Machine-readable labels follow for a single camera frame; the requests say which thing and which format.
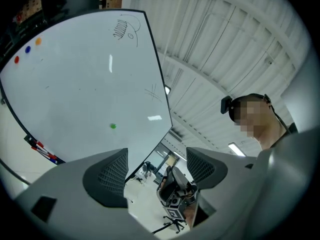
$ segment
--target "handwritten scribble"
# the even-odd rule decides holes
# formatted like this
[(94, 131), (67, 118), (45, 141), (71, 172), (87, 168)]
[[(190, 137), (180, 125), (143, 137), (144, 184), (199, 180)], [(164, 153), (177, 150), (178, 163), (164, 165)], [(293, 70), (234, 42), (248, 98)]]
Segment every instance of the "handwritten scribble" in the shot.
[(119, 37), (118, 40), (120, 40), (121, 38), (124, 37), (126, 30), (127, 30), (127, 22), (125, 20), (122, 19), (118, 19), (118, 23), (116, 25), (116, 27), (114, 28), (114, 37)]
[(157, 88), (157, 84), (155, 84), (155, 86), (152, 85), (152, 88), (151, 88), (152, 91), (144, 89), (146, 91), (145, 94), (150, 95), (152, 97), (152, 101), (154, 101), (154, 98), (155, 98), (162, 103), (162, 100), (159, 98), (159, 96), (155, 94), (156, 88)]
[[(135, 38), (136, 38), (136, 47), (138, 47), (138, 35), (137, 35), (137, 32), (139, 31), (139, 29), (141, 27), (140, 20), (136, 16), (133, 16), (133, 15), (130, 15), (130, 14), (120, 14), (120, 16), (131, 16), (131, 17), (134, 18), (132, 20), (133, 21), (136, 20), (136, 22), (133, 22), (133, 21), (129, 22), (129, 20), (118, 19), (117, 20), (117, 25), (114, 28), (113, 36), (114, 37), (118, 37), (119, 38), (118, 40), (120, 40), (121, 38), (124, 37), (125, 33), (129, 31), (128, 26), (130, 26), (132, 28), (132, 30), (134, 31)], [(134, 39), (134, 35), (132, 33), (127, 33), (127, 36), (130, 39)]]

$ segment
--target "ceiling beam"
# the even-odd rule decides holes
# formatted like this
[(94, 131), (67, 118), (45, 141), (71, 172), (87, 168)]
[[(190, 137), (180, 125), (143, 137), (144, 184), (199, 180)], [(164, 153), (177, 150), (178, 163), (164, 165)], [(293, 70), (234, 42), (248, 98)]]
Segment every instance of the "ceiling beam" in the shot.
[(285, 34), (285, 32), (272, 20), (270, 20), (269, 16), (256, 7), (251, 2), (247, 0), (223, 0), (226, 1), (239, 9), (247, 12), (253, 18), (255, 18), (258, 22), (260, 22), (271, 34), (275, 37), (275, 39), (282, 45), (285, 52), (288, 54), (289, 58), (292, 61), (292, 64), (296, 69), (300, 68), (302, 60), (299, 59), (301, 56), (297, 53), (294, 46), (290, 42), (289, 38)]
[[(162, 52), (160, 52), (159, 50), (157, 52), (158, 52), (159, 57), (163, 58), (164, 54)], [(213, 88), (214, 91), (218, 90), (219, 92), (221, 92), (225, 96), (230, 95), (218, 82), (214, 81), (211, 77), (209, 77), (208, 75), (199, 71), (196, 67), (183, 61), (182, 59), (180, 59), (178, 57), (174, 57), (174, 56), (173, 57), (166, 56), (165, 60), (171, 64), (176, 65), (180, 69), (190, 73), (195, 78), (200, 78), (200, 79), (204, 80), (204, 82), (207, 82), (208, 84), (210, 84), (210, 87)]]
[(188, 123), (186, 123), (181, 117), (179, 117), (177, 114), (175, 114), (173, 111), (171, 112), (171, 117), (173, 120), (175, 120), (177, 123), (179, 123), (181, 126), (186, 128), (192, 135), (194, 135), (196, 138), (198, 138), (203, 144), (205, 144), (210, 150), (214, 149), (214, 146), (211, 142), (209, 142), (205, 137), (203, 137), (199, 132), (197, 132), (195, 129), (193, 129)]

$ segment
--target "whiteboard frame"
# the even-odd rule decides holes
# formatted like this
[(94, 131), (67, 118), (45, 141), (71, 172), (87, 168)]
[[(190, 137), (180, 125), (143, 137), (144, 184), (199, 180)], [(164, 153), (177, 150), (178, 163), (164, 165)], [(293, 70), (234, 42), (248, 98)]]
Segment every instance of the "whiteboard frame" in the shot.
[[(38, 28), (36, 28), (34, 31), (30, 32), (29, 34), (27, 34), (25, 37), (23, 37), (22, 39), (20, 39), (15, 45), (13, 45), (12, 49), (9, 50), (9, 52), (7, 53), (7, 55), (3, 58), (3, 60), (0, 62), (0, 73), (2, 72), (2, 70), (4, 69), (4, 67), (6, 66), (6, 64), (13, 58), (13, 56), (16, 54), (16, 52), (21, 49), (24, 45), (26, 45), (26, 43), (28, 43), (32, 38), (36, 37), (37, 35), (39, 35), (40, 33), (42, 33), (43, 31), (53, 27), (56, 24), (59, 24), (61, 22), (70, 20), (72, 18), (76, 18), (78, 16), (82, 16), (82, 15), (87, 15), (87, 14), (93, 14), (93, 13), (105, 13), (106, 11), (123, 11), (123, 12), (136, 12), (136, 13), (142, 13), (144, 15), (148, 30), (149, 30), (149, 34), (152, 40), (152, 45), (153, 45), (153, 49), (155, 52), (155, 56), (156, 56), (156, 60), (158, 63), (158, 67), (160, 70), (160, 75), (161, 75), (161, 79), (162, 79), (162, 84), (163, 84), (163, 88), (165, 88), (165, 80), (164, 80), (164, 76), (162, 73), (162, 68), (161, 68), (161, 64), (159, 61), (159, 56), (158, 56), (158, 52), (157, 52), (157, 48), (155, 45), (155, 40), (154, 37), (152, 35), (152, 31), (150, 28), (150, 24), (147, 18), (147, 14), (145, 11), (143, 10), (135, 10), (135, 9), (125, 9), (125, 8), (111, 8), (111, 9), (97, 9), (97, 10), (91, 10), (88, 12), (84, 12), (84, 13), (78, 13), (78, 14), (74, 14), (72, 16), (67, 16), (61, 20), (57, 20), (55, 22), (52, 23), (48, 23), (46, 25), (42, 25)], [(8, 106), (11, 114), (13, 115), (14, 119), (16, 120), (16, 122), (19, 124), (19, 126), (23, 129), (23, 131), (27, 134), (28, 137), (30, 137), (33, 141), (37, 141), (36, 138), (33, 137), (33, 135), (26, 129), (26, 127), (21, 123), (21, 121), (19, 120), (19, 118), (17, 117), (16, 113), (14, 112), (13, 108), (10, 105), (10, 102), (6, 96), (5, 90), (3, 88), (2, 82), (1, 82), (1, 75), (0, 75), (0, 92), (1, 92), (1, 96), (4, 99), (6, 105)], [(166, 98), (166, 103), (168, 106), (168, 110), (169, 110), (169, 115), (170, 115), (170, 121), (171, 121), (171, 127), (168, 130), (168, 132), (171, 130), (171, 128), (173, 127), (173, 123), (172, 123), (172, 117), (171, 117), (171, 112), (170, 112), (170, 106), (169, 106), (169, 100), (168, 100), (168, 95), (165, 94), (165, 98)], [(168, 132), (163, 136), (163, 138), (159, 141), (159, 143), (164, 139), (164, 137), (168, 134)], [(152, 152), (155, 150), (155, 148), (157, 147), (157, 145), (154, 147), (154, 149), (150, 152), (150, 154), (142, 161), (141, 165), (143, 165), (144, 161), (152, 154)]]

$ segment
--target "white corrugated ceiling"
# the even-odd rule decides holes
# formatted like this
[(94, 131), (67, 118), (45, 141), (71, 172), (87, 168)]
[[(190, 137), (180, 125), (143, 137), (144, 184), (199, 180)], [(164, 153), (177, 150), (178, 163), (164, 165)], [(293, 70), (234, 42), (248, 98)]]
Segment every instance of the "white corrugated ceiling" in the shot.
[(167, 134), (162, 143), (169, 149), (230, 153), (235, 142), (258, 156), (259, 144), (220, 113), (227, 95), (268, 94), (283, 121), (293, 122), (280, 94), (311, 41), (287, 0), (131, 0), (131, 8), (146, 12), (160, 61), (168, 42), (162, 72), (171, 88), (172, 130), (182, 140)]

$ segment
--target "drawing on whiteboard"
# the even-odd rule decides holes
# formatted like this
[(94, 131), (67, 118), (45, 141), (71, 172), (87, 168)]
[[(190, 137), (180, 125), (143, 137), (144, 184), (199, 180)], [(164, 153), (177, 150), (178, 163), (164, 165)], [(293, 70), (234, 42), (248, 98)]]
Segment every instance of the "drawing on whiteboard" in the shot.
[(155, 84), (155, 86), (154, 85), (152, 85), (152, 91), (149, 91), (149, 90), (147, 90), (147, 89), (144, 89), (146, 92), (145, 92), (145, 94), (148, 94), (148, 95), (150, 95), (151, 97), (152, 97), (152, 101), (154, 100), (154, 98), (156, 98), (158, 101), (160, 101), (161, 103), (162, 103), (162, 100), (159, 98), (159, 96), (158, 95), (156, 95), (156, 88), (157, 88), (157, 84)]
[(141, 27), (141, 23), (140, 20), (133, 15), (130, 14), (120, 14), (120, 16), (131, 16), (133, 18), (130, 18), (128, 20), (123, 20), (123, 19), (118, 19), (117, 20), (117, 24), (114, 28), (114, 37), (118, 37), (118, 40), (122, 39), (125, 35), (125, 33), (127, 32), (127, 36), (134, 40), (134, 38), (136, 39), (136, 47), (138, 47), (138, 34), (137, 32), (139, 31), (140, 27)]

